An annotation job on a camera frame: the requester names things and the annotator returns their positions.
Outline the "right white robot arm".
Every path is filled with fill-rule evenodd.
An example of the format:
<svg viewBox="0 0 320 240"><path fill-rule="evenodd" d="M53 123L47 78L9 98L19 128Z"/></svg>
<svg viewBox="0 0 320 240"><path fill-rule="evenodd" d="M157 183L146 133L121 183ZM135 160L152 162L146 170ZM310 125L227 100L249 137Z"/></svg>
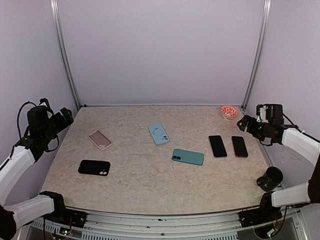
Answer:
<svg viewBox="0 0 320 240"><path fill-rule="evenodd" d="M269 146L279 144L313 167L311 177L304 183L281 190L267 190L256 210L256 218L266 222L282 207L297 207L320 203L320 141L294 124L285 114L281 116L243 116L237 122L241 131L258 140L270 139Z"/></svg>

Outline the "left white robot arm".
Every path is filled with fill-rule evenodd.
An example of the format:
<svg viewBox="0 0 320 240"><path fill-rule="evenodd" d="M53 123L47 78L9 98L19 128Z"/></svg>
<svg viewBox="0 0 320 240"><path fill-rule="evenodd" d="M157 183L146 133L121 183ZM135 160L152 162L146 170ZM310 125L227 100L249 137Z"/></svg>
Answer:
<svg viewBox="0 0 320 240"><path fill-rule="evenodd" d="M72 111L62 108L54 113L48 106L39 105L27 113L28 126L23 137L13 146L12 153L0 166L0 237L12 239L16 231L38 217L51 215L63 223L70 218L59 193L45 191L23 202L6 205L12 188L22 175L35 164L49 143L73 123Z"/></svg>

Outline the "light blue phone case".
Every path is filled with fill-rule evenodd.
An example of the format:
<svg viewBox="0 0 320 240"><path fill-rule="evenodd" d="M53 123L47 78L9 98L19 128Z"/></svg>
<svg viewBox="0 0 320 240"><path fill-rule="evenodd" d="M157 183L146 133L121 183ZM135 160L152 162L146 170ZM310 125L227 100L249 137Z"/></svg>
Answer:
<svg viewBox="0 0 320 240"><path fill-rule="evenodd" d="M149 125L148 130L153 139L153 142L157 146L164 145L170 142L168 134L160 123Z"/></svg>

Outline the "teal green phone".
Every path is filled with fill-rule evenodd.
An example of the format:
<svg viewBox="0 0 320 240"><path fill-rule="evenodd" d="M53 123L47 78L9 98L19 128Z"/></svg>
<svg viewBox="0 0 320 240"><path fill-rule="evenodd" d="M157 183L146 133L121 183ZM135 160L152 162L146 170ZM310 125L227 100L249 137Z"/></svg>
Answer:
<svg viewBox="0 0 320 240"><path fill-rule="evenodd" d="M204 154L184 149L174 149L171 159L176 162L202 166Z"/></svg>

